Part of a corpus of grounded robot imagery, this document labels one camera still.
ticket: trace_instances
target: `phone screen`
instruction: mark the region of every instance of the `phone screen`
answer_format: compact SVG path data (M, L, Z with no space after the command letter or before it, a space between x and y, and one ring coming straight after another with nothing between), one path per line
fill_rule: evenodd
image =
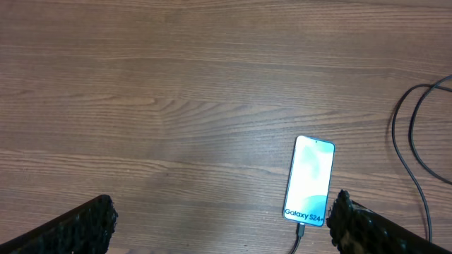
M283 210L286 219L323 225L334 149L330 142L297 138Z

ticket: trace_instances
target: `looped black cable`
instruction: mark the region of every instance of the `looped black cable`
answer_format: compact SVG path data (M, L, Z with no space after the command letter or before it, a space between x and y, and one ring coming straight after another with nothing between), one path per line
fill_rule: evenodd
M424 193L422 192L421 186L420 184L417 182L417 179L415 178L415 175L411 172L410 168L408 167L407 163L405 162L405 160L403 159L400 150L398 149L397 146L397 142L396 142L396 118L397 118L397 113L398 110L400 109L400 106L402 106L403 101L405 100L405 98L416 88L419 87L429 87L429 89L421 96L421 98L419 99L419 101L416 104L415 110L412 113L411 116L411 120L410 120L410 130L408 133L408 140L410 142L410 147L412 150L413 155L415 156L416 160L422 165L422 167L427 170L431 175L435 176L436 178L438 178L439 180L442 180L444 183L448 183L448 184L452 184L452 181L449 181L447 179L445 179L444 177L436 174L433 170L431 170L425 163L424 161L422 161L421 157L419 156L419 153L416 150L415 147L415 141L413 138L413 132L415 129L415 120L416 120L416 115L417 112L419 111L419 108L421 106L421 103L424 101L425 97L427 97L427 95L429 95L430 92L432 92L432 90L434 89L440 89L443 91L447 91L447 92L452 92L451 88L447 88L447 87L441 87L440 85L447 80L452 79L452 75L449 75L445 78L443 78L442 80L436 82L434 85L428 85L428 84L421 84L421 85L415 85L414 87L410 88L398 101L397 105L395 106L395 110L394 110L394 115L393 115L393 120L392 120L392 130L391 130L391 135L392 135L392 139L393 139L393 144L394 144L394 149L395 152L397 152L397 155L400 159L400 161L402 162L403 166L405 167L405 169L407 170L408 174L411 176L411 179L415 182L415 185L417 187L417 190L419 191L419 194L421 195L421 199L422 202L424 203L424 207L425 207L425 213L427 216L427 226L429 229L429 241L432 242L433 239L433 233L432 233L432 220L430 218L430 211L429 211L429 206L427 204L427 200L425 199Z

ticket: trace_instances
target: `charging cable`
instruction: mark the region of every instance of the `charging cable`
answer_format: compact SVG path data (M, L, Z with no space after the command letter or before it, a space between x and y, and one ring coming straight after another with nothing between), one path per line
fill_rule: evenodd
M295 241L294 247L290 251L290 254L295 254L295 252L298 249L299 242L302 241L303 235L304 235L304 224L303 223L299 223L297 225L297 240Z

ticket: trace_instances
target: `wooden table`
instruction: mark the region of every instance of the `wooden table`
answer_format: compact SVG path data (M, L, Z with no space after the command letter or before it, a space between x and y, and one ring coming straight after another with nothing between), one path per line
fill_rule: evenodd
M449 0L0 1L0 242L106 193L113 254L287 253L295 138L336 144L340 189L420 236L425 214L389 135L402 94L452 67ZM452 250L452 186L402 153ZM418 116L452 179L452 99ZM337 253L309 226L298 253Z

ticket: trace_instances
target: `black cord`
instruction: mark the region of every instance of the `black cord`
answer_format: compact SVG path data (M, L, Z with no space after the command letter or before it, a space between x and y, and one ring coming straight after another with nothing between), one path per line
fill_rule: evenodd
M436 174L433 170L431 170L425 163L424 161L422 161L421 157L419 156L419 154L417 153L416 147L415 147L415 141L413 138L413 132L415 129L415 120L416 120L416 115L417 112L419 111L419 108L421 106L421 103L424 101L425 97L427 97L427 95L429 95L430 92L432 92L432 90L434 89L440 89L443 91L447 91L447 92L452 92L451 88L447 88L447 87L441 87L440 85L447 80L452 79L452 75L449 75L445 78L443 78L442 80L436 82L434 85L427 85L427 84L421 84L421 85L415 85L414 87L410 88L403 96L402 98L400 98L400 100L398 101L397 105L395 106L395 110L394 110L394 115L393 115L393 122L392 122L392 130L391 130L391 134L392 134L392 138L393 138L393 144L394 144L394 149L395 152L397 152L397 155L399 157L399 159L401 160L403 166L406 168L408 174L411 176L411 179L415 182L417 190L419 191L419 194L421 195L421 199L422 202L424 203L425 206L425 213L427 216L427 226L429 228L429 241L432 242L433 236L432 236L432 220L430 218L430 211L429 211L429 206L427 204L427 200L425 199L424 193L422 192L421 186L420 184L417 182L415 175L411 172L410 168L408 167L407 163L405 162L405 160L403 159L400 150L398 149L397 146L397 142L396 142L396 118L397 118L397 113L398 110L400 109L400 106L402 106L403 101L405 100L405 98L416 88L419 87L429 87L429 89L421 96L421 98L419 99L419 101L416 104L415 110L412 113L411 116L411 120L410 120L410 131L408 133L408 137L409 137L409 142L410 142L410 147L412 150L413 155L416 157L416 160L422 165L422 167L424 167L424 169L426 169L431 175L435 176L436 178L442 180L445 183L448 184L452 184L452 181L449 181L445 178L443 178L442 176Z
M295 252L298 249L299 242L302 241L303 235L304 235L304 224L299 223L297 225L297 240L295 241L295 244L292 247L292 250L290 251L290 254L295 254Z

